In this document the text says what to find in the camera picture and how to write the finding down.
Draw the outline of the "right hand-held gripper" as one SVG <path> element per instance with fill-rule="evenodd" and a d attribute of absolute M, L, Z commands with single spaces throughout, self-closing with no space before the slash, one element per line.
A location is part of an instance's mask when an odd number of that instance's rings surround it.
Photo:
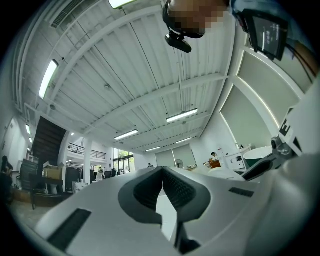
<path fill-rule="evenodd" d="M 296 157 L 280 168 L 271 153 L 245 159 L 246 181 L 261 175 L 266 203 L 249 236 L 251 256 L 316 256 L 320 254 L 320 79 L 287 115 L 284 141 Z"/>

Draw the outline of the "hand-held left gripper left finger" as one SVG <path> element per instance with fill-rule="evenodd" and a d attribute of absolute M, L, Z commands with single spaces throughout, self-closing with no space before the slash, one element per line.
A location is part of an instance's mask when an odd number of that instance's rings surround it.
<path fill-rule="evenodd" d="M 138 223 L 162 224 L 162 216 L 156 212 L 158 197 L 163 189 L 162 170 L 161 167 L 156 167 L 134 178 L 118 193 L 120 207 Z"/>

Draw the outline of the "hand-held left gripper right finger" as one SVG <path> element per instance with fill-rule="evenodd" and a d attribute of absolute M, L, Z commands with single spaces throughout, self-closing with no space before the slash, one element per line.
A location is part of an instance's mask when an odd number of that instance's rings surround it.
<path fill-rule="evenodd" d="M 162 186 L 177 212 L 179 223 L 199 219 L 211 202 L 211 194 L 204 185 L 167 166 L 162 168 Z"/>

